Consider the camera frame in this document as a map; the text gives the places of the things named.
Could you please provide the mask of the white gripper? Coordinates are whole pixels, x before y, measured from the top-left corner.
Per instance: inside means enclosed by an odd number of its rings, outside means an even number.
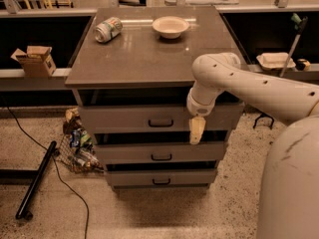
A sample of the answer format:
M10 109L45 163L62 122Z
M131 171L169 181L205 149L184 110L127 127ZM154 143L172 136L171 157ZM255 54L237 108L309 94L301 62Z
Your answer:
M199 144L206 124L203 117L211 113L216 99L222 93L223 90L211 86L206 87L200 82L195 82L190 88L186 98L186 107L194 116L188 122L190 144Z

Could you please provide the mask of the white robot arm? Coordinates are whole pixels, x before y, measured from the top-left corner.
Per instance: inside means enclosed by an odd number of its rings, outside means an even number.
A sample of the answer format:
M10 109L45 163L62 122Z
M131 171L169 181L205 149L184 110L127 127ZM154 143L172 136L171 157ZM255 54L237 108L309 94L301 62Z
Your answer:
M188 92L186 106L192 115L192 144L200 142L205 118L224 92L285 124L319 116L318 85L244 71L233 53L201 55L192 63L191 71L195 82Z

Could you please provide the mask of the white robot base body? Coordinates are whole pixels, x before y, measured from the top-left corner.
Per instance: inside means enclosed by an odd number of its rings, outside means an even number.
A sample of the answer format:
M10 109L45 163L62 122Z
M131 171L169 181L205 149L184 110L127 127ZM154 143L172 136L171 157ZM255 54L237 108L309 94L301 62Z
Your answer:
M271 146L262 174L257 239L319 239L319 118L299 120Z

